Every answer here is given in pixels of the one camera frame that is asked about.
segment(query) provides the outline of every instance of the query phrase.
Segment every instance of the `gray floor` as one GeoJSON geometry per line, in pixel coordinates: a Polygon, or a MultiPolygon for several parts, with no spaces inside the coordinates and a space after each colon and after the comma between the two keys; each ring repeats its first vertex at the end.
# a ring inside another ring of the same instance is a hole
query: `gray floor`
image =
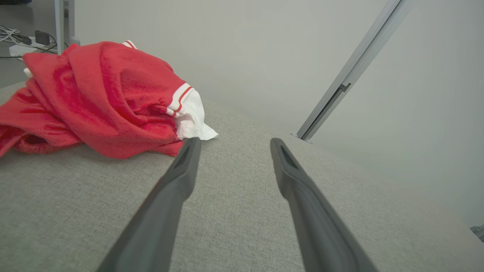
{"type": "MultiPolygon", "coordinates": [[[[56,36],[54,0],[33,0],[27,5],[0,5],[0,25],[34,36],[36,30],[56,36]]],[[[0,56],[9,56],[12,43],[0,42],[0,56]]],[[[18,59],[0,59],[0,88],[27,80],[25,64],[18,59]]]]}

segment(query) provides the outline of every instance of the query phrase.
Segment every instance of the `gray couch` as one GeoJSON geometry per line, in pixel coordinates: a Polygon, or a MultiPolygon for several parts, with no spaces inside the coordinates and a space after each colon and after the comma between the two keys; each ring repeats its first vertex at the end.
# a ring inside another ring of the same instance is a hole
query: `gray couch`
{"type": "MultiPolygon", "coordinates": [[[[0,90],[3,104],[23,83],[0,90]]],[[[273,172],[273,134],[204,102],[203,142],[171,271],[304,271],[273,172]]],[[[282,138],[380,271],[484,271],[484,246],[458,219],[325,150],[282,138]]],[[[0,271],[94,271],[173,158],[109,159],[86,145],[0,158],[0,271]]]]}

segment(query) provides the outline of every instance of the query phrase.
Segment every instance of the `red sweatshirt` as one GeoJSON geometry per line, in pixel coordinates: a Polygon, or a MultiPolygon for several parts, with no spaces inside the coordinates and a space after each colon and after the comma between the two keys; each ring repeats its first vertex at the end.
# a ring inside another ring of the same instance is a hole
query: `red sweatshirt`
{"type": "Polygon", "coordinates": [[[191,87],[165,61],[112,42],[23,60],[33,77],[0,106],[0,156],[11,147],[50,153],[82,142],[111,158],[178,154],[176,110],[167,114],[167,106],[191,87]]]}

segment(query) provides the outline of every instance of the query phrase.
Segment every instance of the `red garment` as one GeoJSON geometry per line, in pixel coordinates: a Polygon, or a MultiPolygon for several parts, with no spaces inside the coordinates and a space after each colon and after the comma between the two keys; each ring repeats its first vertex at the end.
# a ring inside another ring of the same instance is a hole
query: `red garment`
{"type": "Polygon", "coordinates": [[[33,77],[0,106],[0,156],[11,147],[50,153],[82,142],[111,158],[178,154],[182,141],[166,107],[181,100],[185,81],[165,61],[112,42],[23,60],[33,77]]]}

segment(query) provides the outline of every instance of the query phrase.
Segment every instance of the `black plug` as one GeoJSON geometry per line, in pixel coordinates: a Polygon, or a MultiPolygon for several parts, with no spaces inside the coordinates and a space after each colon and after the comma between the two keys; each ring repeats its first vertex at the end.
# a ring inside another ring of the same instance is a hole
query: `black plug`
{"type": "Polygon", "coordinates": [[[42,45],[50,44],[50,34],[39,30],[35,31],[35,42],[42,45]]]}
{"type": "Polygon", "coordinates": [[[27,36],[24,36],[24,35],[16,35],[15,38],[23,43],[25,43],[26,45],[31,45],[32,44],[32,40],[27,37],[27,36]]]}

